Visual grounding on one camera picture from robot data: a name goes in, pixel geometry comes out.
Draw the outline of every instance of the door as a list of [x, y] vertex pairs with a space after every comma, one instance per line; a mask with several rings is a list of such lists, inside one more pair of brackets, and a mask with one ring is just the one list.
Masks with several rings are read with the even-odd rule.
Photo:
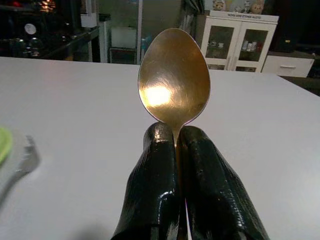
[[275, 24], [242, 22], [230, 70], [261, 72], [275, 29]]
[[206, 18], [201, 51], [209, 69], [230, 68], [240, 28], [240, 21]]

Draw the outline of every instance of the drawer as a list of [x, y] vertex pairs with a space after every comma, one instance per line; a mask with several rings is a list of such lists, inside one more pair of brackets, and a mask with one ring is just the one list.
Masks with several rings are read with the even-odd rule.
[[314, 59], [268, 55], [262, 73], [305, 78], [313, 64]]

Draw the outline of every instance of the white table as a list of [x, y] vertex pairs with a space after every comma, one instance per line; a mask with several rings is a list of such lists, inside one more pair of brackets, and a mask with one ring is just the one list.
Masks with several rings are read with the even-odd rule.
[[[109, 239], [155, 120], [139, 66], [0, 57], [0, 124], [32, 135], [41, 164], [9, 194], [1, 240]], [[211, 70], [192, 122], [239, 174], [272, 240], [320, 239], [320, 98], [273, 74]]]

